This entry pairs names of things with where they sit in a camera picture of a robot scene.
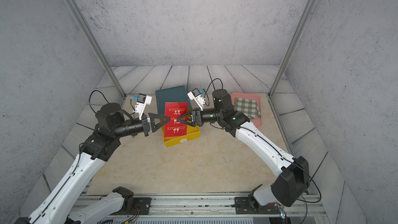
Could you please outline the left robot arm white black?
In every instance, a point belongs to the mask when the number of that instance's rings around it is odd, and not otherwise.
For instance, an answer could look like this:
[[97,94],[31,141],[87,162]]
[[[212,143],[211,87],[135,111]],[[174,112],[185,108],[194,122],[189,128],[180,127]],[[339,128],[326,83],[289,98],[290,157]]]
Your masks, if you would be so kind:
[[143,133],[148,136],[170,121],[150,113],[133,118],[118,103],[108,103],[95,113],[98,121],[93,133],[81,144],[79,154],[55,189],[29,217],[18,224],[96,224],[105,217],[134,207],[132,191],[118,187],[108,196],[79,211],[71,211],[87,183],[120,146],[120,138]]

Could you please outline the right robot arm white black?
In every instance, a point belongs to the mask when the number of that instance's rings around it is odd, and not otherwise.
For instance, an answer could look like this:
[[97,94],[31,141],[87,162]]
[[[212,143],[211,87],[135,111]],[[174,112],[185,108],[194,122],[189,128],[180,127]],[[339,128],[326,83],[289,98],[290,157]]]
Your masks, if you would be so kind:
[[271,203],[291,207],[310,186],[308,161],[285,152],[268,139],[244,113],[237,111],[230,94],[225,89],[212,93],[213,108],[205,108],[203,91],[194,89],[187,96],[198,107],[178,117],[178,121],[192,127],[205,123],[218,123],[224,131],[242,141],[253,150],[271,169],[276,180],[261,185],[250,193],[251,207],[258,209]]

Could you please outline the red postcard english text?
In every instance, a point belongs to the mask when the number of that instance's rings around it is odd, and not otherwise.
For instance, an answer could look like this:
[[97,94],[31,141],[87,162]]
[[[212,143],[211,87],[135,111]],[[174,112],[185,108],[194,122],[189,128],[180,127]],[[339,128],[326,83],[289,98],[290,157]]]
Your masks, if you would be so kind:
[[178,118],[187,113],[187,102],[166,102],[165,116],[170,117],[170,121],[164,126],[164,137],[173,138],[184,136],[187,133],[187,127],[181,123]]

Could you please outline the yellow top drawer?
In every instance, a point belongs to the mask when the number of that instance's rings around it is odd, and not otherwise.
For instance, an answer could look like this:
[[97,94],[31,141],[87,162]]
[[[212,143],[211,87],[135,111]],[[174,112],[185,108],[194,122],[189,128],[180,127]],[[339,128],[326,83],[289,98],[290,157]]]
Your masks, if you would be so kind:
[[173,138],[165,138],[164,137],[164,126],[162,127],[162,133],[163,133],[163,142],[166,147],[171,147],[175,146],[187,141],[191,141],[193,139],[197,139],[201,136],[200,129],[199,127],[191,127],[186,125],[187,127],[187,133],[184,136],[178,136],[178,137],[173,137]]

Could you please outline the teal drawer cabinet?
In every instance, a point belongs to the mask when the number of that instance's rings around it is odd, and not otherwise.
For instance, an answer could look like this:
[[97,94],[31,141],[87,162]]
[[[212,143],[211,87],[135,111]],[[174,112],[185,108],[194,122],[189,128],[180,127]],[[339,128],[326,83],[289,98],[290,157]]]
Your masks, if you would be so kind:
[[159,115],[165,115],[166,102],[187,102],[188,109],[191,109],[191,100],[185,86],[161,89],[155,92],[157,111]]

